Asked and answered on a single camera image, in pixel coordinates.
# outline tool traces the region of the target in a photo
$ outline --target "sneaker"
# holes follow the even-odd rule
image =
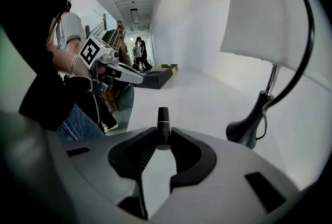
[[[115,128],[118,128],[119,127],[119,124],[116,123],[115,126],[109,128],[108,126],[104,126],[104,133],[107,133],[108,131],[112,130],[112,129],[115,129]]]

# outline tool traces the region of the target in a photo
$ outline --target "lamp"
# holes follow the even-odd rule
[[[227,126],[228,140],[254,148],[265,135],[256,138],[262,118],[267,125],[267,109],[283,99],[302,74],[332,92],[331,46],[331,24],[319,0],[230,0],[220,51],[267,60],[273,68],[251,113]],[[271,92],[280,66],[296,73],[274,98]]]
[[[140,20],[139,20],[139,11],[137,8],[132,8],[130,9],[130,14],[131,17],[133,18],[133,21],[135,24],[139,24]]]

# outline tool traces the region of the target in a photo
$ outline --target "black shirt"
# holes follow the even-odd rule
[[[52,64],[53,54],[47,51],[49,61],[42,74],[37,74],[26,93],[19,112],[38,121],[44,129],[55,131],[68,117],[74,100]]]
[[[141,48],[143,49],[143,47],[144,47],[144,50],[143,50],[143,52],[142,52],[142,57],[147,57],[147,52],[146,52],[146,46],[145,46],[145,41],[143,41],[143,40],[141,40],[141,42],[140,42],[140,46],[141,46]]]
[[[37,75],[19,112],[38,121],[44,129],[56,130],[70,114],[74,101],[58,76],[46,42],[52,19],[61,13],[67,0],[23,1],[3,0],[0,9],[0,24]]]

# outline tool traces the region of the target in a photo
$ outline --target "cable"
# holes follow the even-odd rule
[[[97,103],[97,100],[95,99],[95,95],[93,95],[93,98],[94,98],[94,102],[95,102],[95,106],[96,106],[96,109],[97,109],[97,115],[98,115],[98,123],[97,125],[99,125],[100,123],[100,117],[99,117],[99,102]]]
[[[263,106],[262,115],[263,115],[264,122],[265,122],[265,131],[264,131],[264,134],[261,137],[256,138],[256,140],[262,139],[266,134],[266,130],[267,130],[267,126],[268,126],[266,111],[269,108],[271,108],[273,105],[275,105],[279,101],[281,101],[283,98],[285,98],[291,92],[291,90],[294,88],[294,86],[297,84],[297,82],[301,79],[301,77],[309,63],[311,53],[313,50],[314,39],[315,39],[315,22],[314,22],[313,12],[312,12],[312,8],[311,8],[309,0],[303,0],[303,1],[305,3],[307,14],[308,14],[308,27],[309,27],[306,50],[303,54],[302,61],[295,72],[295,75],[293,76],[291,81],[288,83],[286,88],[284,88],[284,90],[277,97],[270,100]]]

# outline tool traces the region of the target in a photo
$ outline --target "lamp base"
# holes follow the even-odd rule
[[[272,95],[268,95],[263,90],[260,91],[255,106],[250,114],[242,121],[232,122],[227,126],[227,139],[253,149],[257,143],[256,131],[263,118],[261,113],[263,106],[271,99],[273,99]]]

